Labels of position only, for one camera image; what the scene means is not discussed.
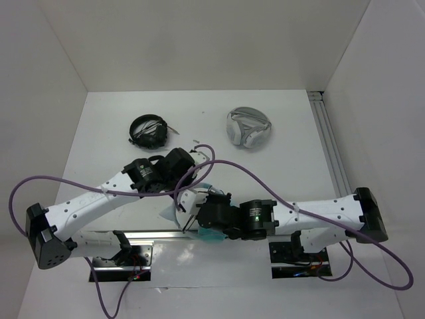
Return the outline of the teal cat-ear headphones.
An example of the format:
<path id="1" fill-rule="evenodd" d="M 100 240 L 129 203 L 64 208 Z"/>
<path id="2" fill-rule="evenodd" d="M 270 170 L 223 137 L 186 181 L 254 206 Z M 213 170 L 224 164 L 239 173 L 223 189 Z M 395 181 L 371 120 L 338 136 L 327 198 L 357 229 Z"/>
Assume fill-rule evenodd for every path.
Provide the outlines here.
<path id="1" fill-rule="evenodd" d="M 190 226 L 197 221 L 196 217 L 199 212 L 197 204 L 206 203 L 208 192 L 213 194 L 224 195 L 224 191 L 217 189 L 209 183 L 201 182 L 194 188 L 190 188 L 178 195 L 178 204 L 180 209 L 177 209 L 174 204 L 171 204 L 166 209 L 160 212 L 159 216 L 171 221 L 177 229 L 188 236 L 190 239 L 200 240 L 206 243 L 219 243 L 226 239 L 226 235 L 214 229 L 207 229 L 198 226 L 196 231 L 190 231 Z"/>

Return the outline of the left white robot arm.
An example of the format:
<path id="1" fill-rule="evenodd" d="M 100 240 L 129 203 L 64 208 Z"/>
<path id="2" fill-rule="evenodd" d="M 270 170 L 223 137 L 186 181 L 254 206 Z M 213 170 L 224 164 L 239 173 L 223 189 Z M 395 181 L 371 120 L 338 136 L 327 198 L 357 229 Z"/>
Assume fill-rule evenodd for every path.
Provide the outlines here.
<path id="1" fill-rule="evenodd" d="M 123 231 L 83 231 L 83 227 L 149 194 L 189 185 L 196 175 L 186 172 L 206 161 L 208 157 L 200 152 L 175 148 L 166 156 L 135 159 L 94 191 L 67 202 L 47 208 L 39 203 L 30 206 L 25 229 L 38 267 L 50 269 L 73 257 L 126 264 L 137 249 Z"/>

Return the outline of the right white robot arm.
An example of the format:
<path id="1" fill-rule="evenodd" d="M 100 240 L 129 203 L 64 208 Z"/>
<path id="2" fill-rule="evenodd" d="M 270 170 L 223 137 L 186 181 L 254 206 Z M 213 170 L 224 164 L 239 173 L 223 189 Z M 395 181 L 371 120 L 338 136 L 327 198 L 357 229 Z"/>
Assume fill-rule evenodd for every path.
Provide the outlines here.
<path id="1" fill-rule="evenodd" d="M 235 206 L 230 194 L 210 193 L 198 207 L 199 227 L 231 240 L 287 239 L 291 256 L 298 261 L 350 238 L 362 244 L 388 240 L 379 206 L 367 187 L 338 199 L 290 205 L 255 199 Z"/>

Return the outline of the black headphones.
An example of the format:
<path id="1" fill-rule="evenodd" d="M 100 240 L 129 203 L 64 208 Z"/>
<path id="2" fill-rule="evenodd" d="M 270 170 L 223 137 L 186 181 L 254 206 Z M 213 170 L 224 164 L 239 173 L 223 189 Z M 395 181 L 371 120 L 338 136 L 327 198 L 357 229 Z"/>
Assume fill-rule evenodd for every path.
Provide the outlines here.
<path id="1" fill-rule="evenodd" d="M 161 116 L 145 114 L 130 124 L 128 142 L 139 148 L 156 150 L 166 145 L 169 131 L 179 134 Z"/>

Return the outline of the white grey gaming headset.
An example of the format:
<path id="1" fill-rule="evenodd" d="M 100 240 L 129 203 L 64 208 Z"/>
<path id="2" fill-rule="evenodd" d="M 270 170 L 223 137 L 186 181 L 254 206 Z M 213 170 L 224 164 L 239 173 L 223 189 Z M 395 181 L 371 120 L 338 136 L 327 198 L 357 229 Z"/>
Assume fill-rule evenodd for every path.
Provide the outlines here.
<path id="1" fill-rule="evenodd" d="M 271 130 L 270 119 L 255 108 L 238 107 L 226 117 L 226 133 L 235 146 L 258 148 L 269 138 Z"/>

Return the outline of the aluminium rail at front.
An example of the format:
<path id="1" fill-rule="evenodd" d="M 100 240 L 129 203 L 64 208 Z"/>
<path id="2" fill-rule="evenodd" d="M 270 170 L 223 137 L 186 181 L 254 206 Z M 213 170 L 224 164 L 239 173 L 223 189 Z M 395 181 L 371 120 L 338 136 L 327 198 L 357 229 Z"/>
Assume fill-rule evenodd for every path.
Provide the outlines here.
<path id="1" fill-rule="evenodd" d="M 209 229 L 195 229 L 182 232 L 180 230 L 171 231 L 122 231 L 129 240 L 153 240 L 153 241 L 179 241 L 179 240 L 200 240 L 200 241 L 223 241 L 228 237 L 217 231 Z"/>

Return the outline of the aluminium rail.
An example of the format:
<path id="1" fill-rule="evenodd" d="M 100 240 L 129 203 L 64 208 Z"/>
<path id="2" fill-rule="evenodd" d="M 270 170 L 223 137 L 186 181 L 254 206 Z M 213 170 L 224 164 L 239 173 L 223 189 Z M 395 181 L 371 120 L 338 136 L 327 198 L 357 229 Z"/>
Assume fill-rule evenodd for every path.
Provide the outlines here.
<path id="1" fill-rule="evenodd" d="M 171 231 L 122 231 L 129 240 L 153 240 L 153 241 L 179 241 L 179 240 L 200 240 L 200 241 L 223 241 L 228 237 L 217 231 L 209 229 L 195 229 L 182 232 L 180 230 Z"/>
<path id="2" fill-rule="evenodd" d="M 315 123 L 321 140 L 321 145 L 325 153 L 327 166 L 331 174 L 334 190 L 339 197 L 349 195 L 351 193 L 351 187 L 337 147 L 329 115 L 325 107 L 323 92 L 307 91 L 307 97 L 311 105 L 313 117 L 315 118 Z"/>

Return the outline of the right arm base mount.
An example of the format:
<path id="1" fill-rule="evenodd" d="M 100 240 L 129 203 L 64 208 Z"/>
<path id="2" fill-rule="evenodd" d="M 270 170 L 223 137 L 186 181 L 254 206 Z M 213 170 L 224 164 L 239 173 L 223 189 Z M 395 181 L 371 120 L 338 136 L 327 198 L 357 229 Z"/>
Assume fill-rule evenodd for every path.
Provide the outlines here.
<path id="1" fill-rule="evenodd" d="M 273 279 L 333 276 L 327 249 L 295 252 L 289 242 L 271 242 L 269 250 Z"/>

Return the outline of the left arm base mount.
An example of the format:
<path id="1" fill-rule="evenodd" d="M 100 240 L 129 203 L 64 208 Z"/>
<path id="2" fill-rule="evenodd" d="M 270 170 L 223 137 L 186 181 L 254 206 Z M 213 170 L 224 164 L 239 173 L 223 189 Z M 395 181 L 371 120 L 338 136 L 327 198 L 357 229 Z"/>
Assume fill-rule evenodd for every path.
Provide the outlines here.
<path id="1" fill-rule="evenodd" d="M 136 241 L 131 254 L 124 260 L 101 257 L 92 258 L 92 265 L 99 282 L 148 282 L 151 280 L 153 241 Z"/>

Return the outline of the aluminium rail at right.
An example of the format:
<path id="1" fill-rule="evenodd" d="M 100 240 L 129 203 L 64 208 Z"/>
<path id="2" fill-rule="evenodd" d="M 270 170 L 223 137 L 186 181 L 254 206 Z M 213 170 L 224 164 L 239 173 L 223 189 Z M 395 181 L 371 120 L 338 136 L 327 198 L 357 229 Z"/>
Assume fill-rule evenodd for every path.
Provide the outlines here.
<path id="1" fill-rule="evenodd" d="M 315 123 L 321 140 L 321 145 L 325 153 L 327 166 L 331 174 L 334 190 L 339 197 L 349 195 L 351 193 L 351 187 L 337 147 L 329 115 L 325 107 L 323 92 L 307 91 L 307 97 L 311 105 L 313 117 L 315 118 Z"/>

